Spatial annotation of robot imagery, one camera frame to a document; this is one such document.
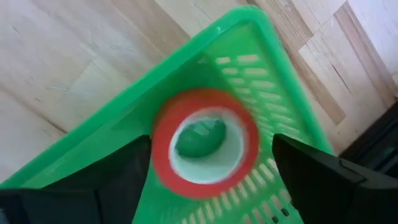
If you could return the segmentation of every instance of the wooden floor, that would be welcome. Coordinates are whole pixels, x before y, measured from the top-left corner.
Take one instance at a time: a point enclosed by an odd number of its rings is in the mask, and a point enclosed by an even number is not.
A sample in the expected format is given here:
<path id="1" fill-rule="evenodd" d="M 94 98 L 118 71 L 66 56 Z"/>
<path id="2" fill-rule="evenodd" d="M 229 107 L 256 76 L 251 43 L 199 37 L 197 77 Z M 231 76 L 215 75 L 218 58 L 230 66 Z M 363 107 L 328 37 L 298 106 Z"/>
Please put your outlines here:
<path id="1" fill-rule="evenodd" d="M 396 0 L 0 0 L 0 181 L 240 4 L 274 21 L 336 153 L 396 100 Z"/>

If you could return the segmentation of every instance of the red tape roll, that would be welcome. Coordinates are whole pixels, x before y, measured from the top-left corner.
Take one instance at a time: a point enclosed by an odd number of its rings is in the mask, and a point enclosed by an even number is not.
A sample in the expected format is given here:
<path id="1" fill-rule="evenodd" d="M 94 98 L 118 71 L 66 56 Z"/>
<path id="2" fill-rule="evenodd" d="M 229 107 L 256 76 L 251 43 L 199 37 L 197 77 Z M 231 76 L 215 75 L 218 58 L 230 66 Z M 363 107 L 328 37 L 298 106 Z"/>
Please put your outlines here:
<path id="1" fill-rule="evenodd" d="M 201 178 L 188 178 L 188 171 L 184 171 L 187 177 L 182 177 L 185 174 L 181 170 L 178 171 L 176 165 L 178 163 L 173 162 L 180 160 L 174 159 L 176 156 L 173 147 L 170 147 L 176 137 L 175 133 L 189 117 L 198 114 L 199 111 L 225 111 L 243 130 L 241 132 L 243 153 L 239 157 L 239 163 L 232 172 L 220 180 L 214 178 L 203 180 L 206 170 L 209 171 L 212 167 L 202 169 L 204 173 L 198 174 L 202 175 Z M 189 90 L 170 99 L 159 113 L 152 140 L 154 167 L 160 180 L 171 191 L 190 198 L 214 197 L 238 184 L 251 171 L 258 149 L 259 134 L 250 113 L 232 95 L 213 89 Z M 219 167 L 215 166 L 214 173 L 217 173 L 218 169 L 224 169 L 222 164 Z"/>

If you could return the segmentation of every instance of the green plastic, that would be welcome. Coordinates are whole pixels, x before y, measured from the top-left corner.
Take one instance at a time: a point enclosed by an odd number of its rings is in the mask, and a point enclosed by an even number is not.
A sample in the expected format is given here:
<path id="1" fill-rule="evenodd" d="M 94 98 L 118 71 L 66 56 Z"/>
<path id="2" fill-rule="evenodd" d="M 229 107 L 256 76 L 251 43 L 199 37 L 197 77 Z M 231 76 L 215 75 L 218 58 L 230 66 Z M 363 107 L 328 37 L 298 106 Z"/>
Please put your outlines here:
<path id="1" fill-rule="evenodd" d="M 41 188 L 86 167 L 151 134 L 167 99 L 200 87 L 229 91 L 250 110 L 260 130 L 257 163 L 238 186 L 199 201 L 168 190 L 151 164 L 133 223 L 273 223 L 271 216 L 281 224 L 302 223 L 278 175 L 272 135 L 284 133 L 330 154 L 332 150 L 271 21 L 255 6 L 232 10 L 196 35 L 2 187 Z"/>
<path id="2" fill-rule="evenodd" d="M 204 118 L 189 124 L 177 140 L 177 152 L 184 157 L 201 158 L 217 151 L 225 140 L 226 126 L 220 118 Z"/>

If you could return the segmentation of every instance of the green plastic basket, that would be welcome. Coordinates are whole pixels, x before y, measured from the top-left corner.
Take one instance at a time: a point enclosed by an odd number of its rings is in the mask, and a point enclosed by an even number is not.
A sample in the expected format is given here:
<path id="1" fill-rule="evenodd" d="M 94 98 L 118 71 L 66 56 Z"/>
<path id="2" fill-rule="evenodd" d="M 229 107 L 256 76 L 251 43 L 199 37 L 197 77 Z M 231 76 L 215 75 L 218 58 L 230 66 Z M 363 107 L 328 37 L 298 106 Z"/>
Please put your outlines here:
<path id="1" fill-rule="evenodd" d="M 150 165 L 133 223 L 302 223 L 271 153 L 283 133 L 332 154 L 266 14 L 242 6 L 196 35 L 137 83 L 6 180 L 2 187 L 41 188 L 114 152 L 143 134 L 167 99 L 192 88 L 234 94 L 260 131 L 257 163 L 219 197 L 175 195 Z"/>

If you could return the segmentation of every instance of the basket slot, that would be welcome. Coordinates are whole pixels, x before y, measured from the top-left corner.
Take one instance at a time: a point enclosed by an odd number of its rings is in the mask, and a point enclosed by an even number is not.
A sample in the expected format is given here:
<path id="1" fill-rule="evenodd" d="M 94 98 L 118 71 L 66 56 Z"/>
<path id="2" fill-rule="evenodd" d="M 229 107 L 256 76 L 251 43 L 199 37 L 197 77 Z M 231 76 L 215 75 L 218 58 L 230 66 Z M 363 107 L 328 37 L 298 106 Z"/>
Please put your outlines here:
<path id="1" fill-rule="evenodd" d="M 264 216 L 261 214 L 261 212 L 257 208 L 254 208 L 252 210 L 252 214 L 253 214 L 253 217 L 256 219 L 256 223 L 265 223 Z"/>
<path id="2" fill-rule="evenodd" d="M 267 186 L 266 181 L 261 177 L 261 175 L 259 174 L 259 172 L 256 169 L 253 169 L 252 171 L 252 175 L 254 176 L 254 179 L 257 180 L 257 182 L 260 184 L 260 186 Z"/>
<path id="3" fill-rule="evenodd" d="M 279 202 L 278 197 L 273 195 L 273 196 L 271 196 L 271 200 L 273 201 L 276 208 L 278 208 L 279 210 L 283 208 L 282 204 Z"/>
<path id="4" fill-rule="evenodd" d="M 292 201 L 292 197 L 290 196 L 290 194 L 286 189 L 281 189 L 279 195 L 287 203 L 290 203 Z"/>
<path id="5" fill-rule="evenodd" d="M 224 205 L 225 209 L 231 210 L 232 206 L 231 203 L 228 200 L 228 197 L 226 196 L 225 192 L 221 193 L 221 201 L 223 202 L 222 204 Z"/>
<path id="6" fill-rule="evenodd" d="M 274 138 L 270 137 L 270 136 L 266 136 L 266 138 L 268 139 L 269 144 L 272 144 L 272 141 L 274 140 Z"/>
<path id="7" fill-rule="evenodd" d="M 223 71 L 223 73 L 225 75 L 236 75 L 236 74 L 238 74 L 238 69 L 237 68 L 223 68 L 222 71 Z"/>
<path id="8" fill-rule="evenodd" d="M 282 100 L 282 97 L 280 95 L 265 91 L 258 91 L 258 95 L 268 101 L 278 102 Z"/>
<path id="9" fill-rule="evenodd" d="M 246 103 L 251 103 L 251 104 L 256 104 L 257 100 L 255 100 L 254 98 L 250 98 L 250 97 L 241 97 L 241 99 L 243 101 L 245 101 Z"/>
<path id="10" fill-rule="evenodd" d="M 238 62 L 241 62 L 241 63 L 257 62 L 258 60 L 259 60 L 259 56 L 256 54 L 239 55 L 238 56 Z"/>
<path id="11" fill-rule="evenodd" d="M 212 210 L 212 208 L 211 208 L 211 206 L 210 206 L 210 204 L 208 202 L 206 203 L 205 207 L 206 207 L 206 214 L 207 214 L 206 217 L 207 217 L 208 221 L 209 222 L 214 221 L 214 219 L 216 217 L 215 217 L 215 214 L 214 214 L 214 212 L 213 212 L 213 210 Z"/>
<path id="12" fill-rule="evenodd" d="M 263 116 L 263 115 L 258 115 L 258 116 L 256 116 L 256 118 L 257 118 L 259 121 L 269 122 L 269 119 L 266 118 L 266 117 Z"/>
<path id="13" fill-rule="evenodd" d="M 233 85 L 243 85 L 245 84 L 245 81 L 243 78 L 229 78 L 227 79 L 227 81 L 229 81 L 230 83 L 232 83 Z"/>
<path id="14" fill-rule="evenodd" d="M 246 192 L 246 189 L 243 187 L 242 182 L 238 184 L 238 189 L 239 193 L 242 195 L 243 198 L 248 198 L 248 193 Z"/>
<path id="15" fill-rule="evenodd" d="M 253 181 L 251 180 L 250 176 L 245 176 L 244 178 L 245 182 L 247 183 L 247 185 L 249 186 L 248 188 L 253 192 L 256 193 L 257 192 L 257 187 L 256 185 L 254 185 Z"/>
<path id="16" fill-rule="evenodd" d="M 266 135 L 266 137 L 269 137 L 271 139 L 274 137 L 274 133 L 272 131 L 270 131 L 266 128 L 260 128 L 260 130 L 262 131 L 263 134 Z"/>
<path id="17" fill-rule="evenodd" d="M 272 217 L 270 214 L 272 214 L 272 212 L 267 213 L 266 209 L 263 206 L 264 202 L 261 202 L 261 204 L 258 207 L 255 207 L 257 209 L 257 211 L 259 212 L 259 214 L 261 215 L 263 222 L 261 222 L 261 224 L 270 224 L 273 223 L 272 221 Z"/>
<path id="18" fill-rule="evenodd" d="M 220 217 L 223 214 L 223 209 L 221 208 L 220 201 L 218 201 L 217 197 L 213 197 L 213 211 L 215 212 L 216 216 Z"/>
<path id="19" fill-rule="evenodd" d="M 271 218 L 272 220 L 274 220 L 274 213 L 271 211 L 270 206 L 268 205 L 268 203 L 266 201 L 262 202 L 262 210 L 264 211 L 264 213 L 267 215 L 267 217 Z"/>
<path id="20" fill-rule="evenodd" d="M 195 219 L 195 214 L 191 213 L 191 215 L 189 216 L 189 223 L 190 224 L 197 224 L 197 221 Z"/>
<path id="21" fill-rule="evenodd" d="M 277 114 L 277 113 L 272 113 L 271 116 L 274 119 L 277 119 L 279 122 L 288 124 L 288 125 L 297 125 L 297 123 L 290 117 L 282 115 L 282 114 Z"/>
<path id="22" fill-rule="evenodd" d="M 253 105 L 246 105 L 246 106 L 249 108 L 249 110 L 250 110 L 250 112 L 251 112 L 252 114 L 259 114 L 259 113 L 261 113 L 261 109 L 258 108 L 257 106 L 253 106 Z"/>
<path id="23" fill-rule="evenodd" d="M 273 103 L 266 103 L 266 108 L 273 113 L 278 112 L 278 113 L 283 113 L 283 114 L 290 114 L 289 109 L 287 109 L 286 107 L 281 106 L 281 105 L 277 105 L 277 104 L 273 104 Z"/>
<path id="24" fill-rule="evenodd" d="M 235 88 L 235 91 L 237 93 L 242 93 L 242 94 L 250 94 L 251 93 L 249 88 Z"/>
<path id="25" fill-rule="evenodd" d="M 239 205 L 239 197 L 233 188 L 230 188 L 229 195 L 231 196 L 232 201 L 235 203 L 235 205 L 238 206 Z"/>
<path id="26" fill-rule="evenodd" d="M 272 172 L 267 168 L 265 164 L 260 164 L 259 168 L 262 171 L 262 173 L 265 175 L 266 179 L 268 179 L 271 182 L 275 181 L 275 176 L 272 174 Z"/>
<path id="27" fill-rule="evenodd" d="M 262 128 L 265 128 L 265 129 L 267 129 L 269 131 L 273 131 L 274 130 L 274 127 L 272 127 L 269 123 L 267 123 L 265 121 L 258 121 L 257 125 L 262 127 Z"/>
<path id="28" fill-rule="evenodd" d="M 226 64 L 226 63 L 229 63 L 230 61 L 231 61 L 231 59 L 229 57 L 218 57 L 218 58 L 216 58 L 216 63 L 218 65 Z"/>
<path id="29" fill-rule="evenodd" d="M 252 224 L 253 222 L 251 221 L 251 218 L 249 215 L 244 215 L 243 216 L 243 223 L 244 224 Z"/>
<path id="30" fill-rule="evenodd" d="M 268 75 L 264 68 L 244 68 L 243 73 L 247 77 L 265 77 Z"/>
<path id="31" fill-rule="evenodd" d="M 251 84 L 256 88 L 260 88 L 263 90 L 270 90 L 275 88 L 275 84 L 270 81 L 253 80 Z"/>
<path id="32" fill-rule="evenodd" d="M 279 123 L 278 127 L 280 129 L 284 130 L 284 131 L 288 131 L 288 132 L 290 132 L 292 134 L 295 134 L 295 135 L 298 135 L 298 136 L 301 134 L 301 132 L 299 130 L 297 130 L 297 129 L 293 128 L 293 127 L 290 127 L 290 126 L 288 126 L 286 124 Z"/>
<path id="33" fill-rule="evenodd" d="M 279 173 L 278 166 L 276 165 L 275 160 L 273 160 L 273 159 L 271 159 L 271 158 L 268 158 L 268 159 L 267 159 L 267 164 L 268 164 L 269 166 L 271 166 L 277 173 Z"/>
<path id="34" fill-rule="evenodd" d="M 201 208 L 199 208 L 197 211 L 197 217 L 199 220 L 199 224 L 206 224 L 206 217 Z"/>

